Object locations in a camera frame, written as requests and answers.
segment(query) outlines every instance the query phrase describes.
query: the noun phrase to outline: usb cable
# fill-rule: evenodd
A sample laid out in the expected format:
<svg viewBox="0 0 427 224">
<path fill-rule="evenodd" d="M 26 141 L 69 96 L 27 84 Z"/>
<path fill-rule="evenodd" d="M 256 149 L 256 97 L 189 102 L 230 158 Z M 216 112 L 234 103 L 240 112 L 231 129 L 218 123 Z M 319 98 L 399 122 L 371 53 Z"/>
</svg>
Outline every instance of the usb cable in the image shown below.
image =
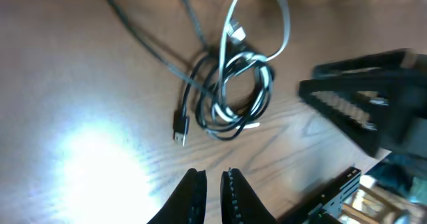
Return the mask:
<svg viewBox="0 0 427 224">
<path fill-rule="evenodd" d="M 173 74 L 187 82 L 181 109 L 175 114 L 173 122 L 173 138 L 176 143 L 185 145 L 189 131 L 189 117 L 187 116 L 187 100 L 192 87 L 199 90 L 198 102 L 195 107 L 196 123 L 212 137 L 229 141 L 235 139 L 244 129 L 254 128 L 260 124 L 257 119 L 262 116 L 268 107 L 273 92 L 274 70 L 268 64 L 277 57 L 286 47 L 290 38 L 290 14 L 286 0 L 277 0 L 284 22 L 284 36 L 280 48 L 272 55 L 265 56 L 257 52 L 253 47 L 245 42 L 246 34 L 244 28 L 233 19 L 232 15 L 238 0 L 233 0 L 228 11 L 219 51 L 214 47 L 209 47 L 201 32 L 201 27 L 189 0 L 182 0 L 188 15 L 193 22 L 193 26 L 203 50 L 207 55 L 202 57 L 193 68 L 190 76 L 174 64 L 166 61 L 155 49 L 148 44 L 144 36 L 137 34 L 130 24 L 127 15 L 115 3 L 114 0 L 107 0 L 113 7 L 126 29 L 143 45 L 155 58 L 163 63 Z M 207 62 L 217 63 L 205 77 L 202 84 L 194 81 L 199 70 Z M 233 78 L 243 72 L 252 70 L 255 79 L 255 86 L 250 100 L 240 107 L 231 108 L 226 100 L 226 85 Z M 218 74 L 218 79 L 214 80 L 214 75 Z"/>
</svg>

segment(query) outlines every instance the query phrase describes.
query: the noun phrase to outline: black cable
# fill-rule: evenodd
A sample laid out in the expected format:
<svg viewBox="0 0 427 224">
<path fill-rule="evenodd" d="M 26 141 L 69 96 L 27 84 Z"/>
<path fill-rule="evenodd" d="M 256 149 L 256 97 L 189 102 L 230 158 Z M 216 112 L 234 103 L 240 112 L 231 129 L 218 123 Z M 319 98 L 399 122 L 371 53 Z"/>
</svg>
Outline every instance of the black cable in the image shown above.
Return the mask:
<svg viewBox="0 0 427 224">
<path fill-rule="evenodd" d="M 129 18 L 127 15 L 121 10 L 121 8 L 115 3 L 114 0 L 107 0 L 109 5 L 113 8 L 115 11 L 115 14 L 119 17 L 120 21 L 123 23 L 125 28 L 132 34 L 132 36 L 142 45 L 144 46 L 150 54 L 152 54 L 157 60 L 159 60 L 161 63 L 163 63 L 170 72 L 172 72 L 174 75 L 177 75 L 179 78 L 183 79 L 185 82 L 190 83 L 195 88 L 199 89 L 200 92 L 207 95 L 209 98 L 212 98 L 216 100 L 216 97 L 212 95 L 212 93 L 209 93 L 206 89 L 204 89 L 199 83 L 194 81 L 193 79 L 190 79 L 181 69 L 176 67 L 174 64 L 170 63 L 169 61 L 166 61 L 153 47 L 151 47 L 143 37 L 140 37 L 137 33 L 137 31 L 132 27 L 131 22 L 129 21 Z"/>
<path fill-rule="evenodd" d="M 229 141 L 236 138 L 243 131 L 245 125 L 253 123 L 267 109 L 268 104 L 270 103 L 270 97 L 273 89 L 272 80 L 274 80 L 274 71 L 267 63 L 256 61 L 255 63 L 249 64 L 245 59 L 240 59 L 234 61 L 225 68 L 223 72 L 224 80 L 235 77 L 236 75 L 239 75 L 247 69 L 253 69 L 256 85 L 252 93 L 252 98 L 245 105 L 239 108 L 238 117 L 230 118 L 232 119 L 232 121 L 228 123 L 224 121 L 218 121 L 218 114 L 215 110 L 216 105 L 220 107 L 223 113 L 227 113 L 225 108 L 226 105 L 222 105 L 223 103 L 218 102 L 218 99 L 216 98 L 219 89 L 218 85 L 225 85 L 225 83 L 218 83 L 212 81 L 212 77 L 218 71 L 218 54 L 214 53 L 213 51 L 208 51 L 208 54 L 205 57 L 202 57 L 197 62 L 196 66 L 191 72 L 191 75 L 188 77 L 174 64 L 170 63 L 169 61 L 166 61 L 152 46 L 150 46 L 144 40 L 143 37 L 138 35 L 137 31 L 132 27 L 132 24 L 129 21 L 127 15 L 121 10 L 121 8 L 115 3 L 114 0 L 107 1 L 113 7 L 113 10 L 117 14 L 123 25 L 126 27 L 126 29 L 132 34 L 132 36 L 134 36 L 142 46 L 144 46 L 156 59 L 163 63 L 173 74 L 177 75 L 185 82 L 187 82 L 187 87 L 185 88 L 182 98 L 180 116 L 175 120 L 174 123 L 176 141 L 178 140 L 183 143 L 185 141 L 185 136 L 188 132 L 188 118 L 186 117 L 186 112 L 187 100 L 191 87 L 195 87 L 200 91 L 199 100 L 195 108 L 195 118 L 197 124 L 211 136 L 222 141 Z M 197 20 L 197 17 L 193 9 L 191 8 L 191 5 L 189 4 L 189 0 L 182 1 L 193 23 L 195 32 L 199 37 L 201 44 L 203 45 L 203 49 L 207 51 L 209 47 L 207 46 L 206 40 L 203 36 L 203 33 L 201 32 L 199 21 Z M 235 54 L 240 53 L 242 51 L 251 51 L 251 49 L 245 43 L 233 46 L 233 48 L 230 50 L 230 57 L 233 57 Z M 211 71 L 207 74 L 203 85 L 200 85 L 198 82 L 194 81 L 194 78 L 198 74 L 203 64 L 206 64 L 208 61 L 215 61 L 216 65 L 214 65 L 211 68 Z M 260 79 L 261 68 L 263 67 L 267 68 L 268 77 L 271 80 L 268 86 L 264 86 L 264 83 Z M 206 97 L 211 99 L 210 105 L 207 107 L 210 112 L 209 119 L 207 118 L 208 115 L 205 114 Z M 251 108 L 254 106 L 254 104 L 256 104 L 257 101 L 259 101 L 259 105 L 256 106 L 254 110 L 251 110 Z M 233 130 L 236 131 L 229 137 L 219 135 L 221 133 L 226 133 Z"/>
</svg>

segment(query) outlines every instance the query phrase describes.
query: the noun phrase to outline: black plastic part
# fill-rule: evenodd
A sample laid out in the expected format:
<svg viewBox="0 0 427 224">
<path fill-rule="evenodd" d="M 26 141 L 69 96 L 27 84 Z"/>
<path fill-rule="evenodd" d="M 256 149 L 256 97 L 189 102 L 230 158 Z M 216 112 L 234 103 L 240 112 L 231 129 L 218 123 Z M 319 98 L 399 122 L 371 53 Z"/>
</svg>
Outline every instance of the black plastic part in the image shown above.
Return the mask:
<svg viewBox="0 0 427 224">
<path fill-rule="evenodd" d="M 419 125 L 427 118 L 426 70 L 424 55 L 405 49 L 390 51 L 317 66 L 313 71 L 314 79 L 302 81 L 298 94 L 372 157 L 380 147 L 398 153 L 422 150 L 417 155 L 427 157 L 424 144 L 410 138 L 412 130 L 418 134 L 416 139 L 420 139 L 420 133 L 427 133 L 427 126 Z M 332 91 L 369 114 L 369 122 L 375 129 L 363 127 L 314 95 L 325 91 Z M 387 105 L 371 102 L 361 91 L 377 92 L 387 100 Z"/>
<path fill-rule="evenodd" d="M 166 204 L 148 224 L 202 224 L 205 219 L 206 193 L 206 172 L 188 170 Z"/>
<path fill-rule="evenodd" d="M 319 214 L 317 217 L 311 218 L 308 224 L 341 224 L 335 217 L 329 213 Z"/>
<path fill-rule="evenodd" d="M 223 224 L 277 223 L 239 169 L 222 173 L 221 212 Z"/>
<path fill-rule="evenodd" d="M 181 111 L 176 111 L 175 117 L 173 118 L 173 132 L 187 135 L 188 127 L 189 127 L 189 117 L 186 116 L 185 113 L 182 113 Z"/>
<path fill-rule="evenodd" d="M 303 223 L 306 220 L 322 221 L 318 223 L 336 223 L 330 221 L 330 218 L 320 219 L 320 217 L 327 213 L 333 218 L 338 218 L 343 202 L 358 190 L 361 176 L 362 173 L 359 169 L 354 167 L 347 169 L 321 191 L 317 191 L 312 197 L 303 200 L 288 211 L 280 218 L 280 223 Z"/>
</svg>

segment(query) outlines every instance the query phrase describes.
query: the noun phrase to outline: wood grain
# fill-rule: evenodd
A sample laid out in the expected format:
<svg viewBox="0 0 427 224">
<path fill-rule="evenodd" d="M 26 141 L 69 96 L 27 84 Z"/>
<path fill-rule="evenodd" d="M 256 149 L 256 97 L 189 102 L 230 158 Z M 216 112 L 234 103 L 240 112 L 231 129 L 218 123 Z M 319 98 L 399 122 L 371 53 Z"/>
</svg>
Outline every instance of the wood grain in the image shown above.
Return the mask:
<svg viewBox="0 0 427 224">
<path fill-rule="evenodd" d="M 182 69 L 201 48 L 179 0 L 118 0 Z M 191 0 L 219 43 L 231 0 Z M 182 81 L 143 50 L 104 0 L 0 0 L 0 223 L 144 223 L 190 167 L 206 169 L 206 223 L 220 223 L 220 175 L 242 170 L 275 216 L 311 187 L 378 160 L 296 97 L 320 63 L 414 48 L 427 53 L 426 0 L 289 0 L 292 34 L 262 125 L 235 141 L 190 124 L 171 140 Z M 236 17 L 264 53 L 280 43 L 274 0 Z M 243 97 L 250 75 L 233 80 Z"/>
</svg>

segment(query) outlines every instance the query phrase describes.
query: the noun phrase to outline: wooden table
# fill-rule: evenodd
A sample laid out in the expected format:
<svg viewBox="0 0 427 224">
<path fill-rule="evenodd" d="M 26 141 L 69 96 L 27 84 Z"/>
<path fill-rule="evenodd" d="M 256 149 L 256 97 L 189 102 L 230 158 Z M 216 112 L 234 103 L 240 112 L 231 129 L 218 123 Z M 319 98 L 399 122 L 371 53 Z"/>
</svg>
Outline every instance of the wooden table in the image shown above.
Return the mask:
<svg viewBox="0 0 427 224">
<path fill-rule="evenodd" d="M 118 1 L 172 61 L 194 65 L 201 46 L 179 0 Z M 219 43 L 230 1 L 191 0 L 210 43 Z M 369 170 L 378 160 L 300 103 L 298 81 L 327 61 L 401 47 L 426 53 L 426 0 L 289 3 L 291 39 L 271 63 L 277 79 L 261 126 L 219 142 L 191 114 L 180 147 L 171 122 L 183 82 L 105 0 L 0 0 L 0 223 L 145 223 L 190 167 L 207 171 L 206 223 L 220 223 L 228 167 L 280 216 L 347 167 Z M 259 50 L 279 45 L 274 0 L 242 0 L 236 17 Z M 230 95 L 247 95 L 246 80 L 233 80 Z"/>
</svg>

